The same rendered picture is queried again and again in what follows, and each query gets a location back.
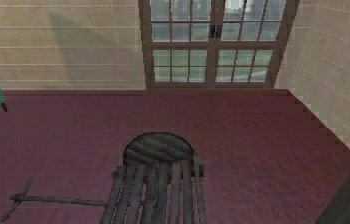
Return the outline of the brown framed glass door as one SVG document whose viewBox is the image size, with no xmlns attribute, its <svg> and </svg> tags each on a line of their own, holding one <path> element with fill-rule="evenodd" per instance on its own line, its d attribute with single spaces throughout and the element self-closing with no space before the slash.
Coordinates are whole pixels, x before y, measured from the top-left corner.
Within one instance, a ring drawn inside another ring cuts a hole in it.
<svg viewBox="0 0 350 224">
<path fill-rule="evenodd" d="M 300 2 L 138 0 L 146 87 L 274 88 Z"/>
</svg>

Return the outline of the dark grey slatted wooden chair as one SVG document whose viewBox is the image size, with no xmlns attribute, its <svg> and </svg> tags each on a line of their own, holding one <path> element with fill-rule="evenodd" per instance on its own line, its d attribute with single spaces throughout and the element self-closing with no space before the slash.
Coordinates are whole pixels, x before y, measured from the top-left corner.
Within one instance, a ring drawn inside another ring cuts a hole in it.
<svg viewBox="0 0 350 224">
<path fill-rule="evenodd" d="M 123 164 L 112 173 L 106 201 L 30 196 L 32 182 L 10 197 L 6 221 L 25 201 L 97 206 L 104 209 L 99 224 L 207 224 L 202 190 L 204 166 L 183 137 L 170 132 L 146 132 L 131 140 Z"/>
</svg>

